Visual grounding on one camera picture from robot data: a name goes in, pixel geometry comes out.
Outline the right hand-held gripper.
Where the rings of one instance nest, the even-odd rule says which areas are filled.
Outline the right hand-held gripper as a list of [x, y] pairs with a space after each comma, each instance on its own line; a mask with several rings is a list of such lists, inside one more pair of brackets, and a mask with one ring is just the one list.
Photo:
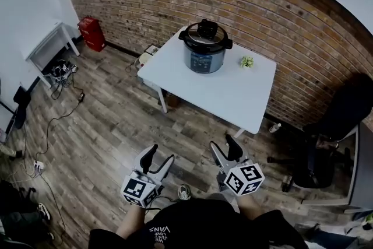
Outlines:
[[[248, 159], [238, 141], [226, 134], [228, 156], [213, 141], [210, 141], [210, 151], [220, 172], [217, 175], [219, 190], [231, 191], [234, 195], [248, 195], [256, 192], [265, 180], [265, 176], [258, 163]], [[242, 161], [233, 166], [233, 161]]]

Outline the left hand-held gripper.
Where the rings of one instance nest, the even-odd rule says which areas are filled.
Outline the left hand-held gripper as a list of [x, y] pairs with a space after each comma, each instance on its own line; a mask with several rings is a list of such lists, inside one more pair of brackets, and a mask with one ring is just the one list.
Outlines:
[[135, 170], [125, 177], [121, 188], [121, 194], [127, 202], [144, 209], [150, 208], [150, 204], [161, 194], [161, 182], [167, 177], [175, 160], [174, 155], [169, 156], [158, 170], [150, 171], [150, 176], [146, 175], [157, 148], [158, 145], [154, 144], [140, 152], [135, 158]]

